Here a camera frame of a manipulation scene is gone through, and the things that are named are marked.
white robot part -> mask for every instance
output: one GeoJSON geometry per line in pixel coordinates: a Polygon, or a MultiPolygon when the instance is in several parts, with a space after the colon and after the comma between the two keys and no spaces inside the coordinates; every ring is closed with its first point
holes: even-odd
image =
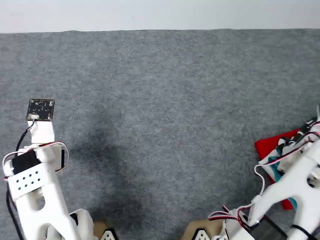
{"type": "MultiPolygon", "coordinates": [[[[33,124],[33,121],[27,122],[29,127],[33,124]]],[[[55,132],[52,121],[36,121],[33,127],[30,129],[30,133],[32,144],[50,143],[55,140],[55,132]]]]}
{"type": "Polygon", "coordinates": [[[51,225],[68,240],[80,240],[75,221],[69,216],[56,173],[48,163],[41,163],[8,178],[24,236],[27,240],[43,240],[51,225]],[[45,204],[39,208],[41,191],[45,204]]]}
{"type": "MultiPolygon", "coordinates": [[[[309,186],[307,178],[319,164],[320,140],[317,140],[277,183],[269,186],[261,197],[254,198],[249,213],[249,226],[255,225],[273,204],[292,197],[297,201],[293,224],[312,233],[320,223],[320,188],[309,186]]],[[[289,240],[307,238],[305,233],[295,228],[288,233],[289,240]]]]}

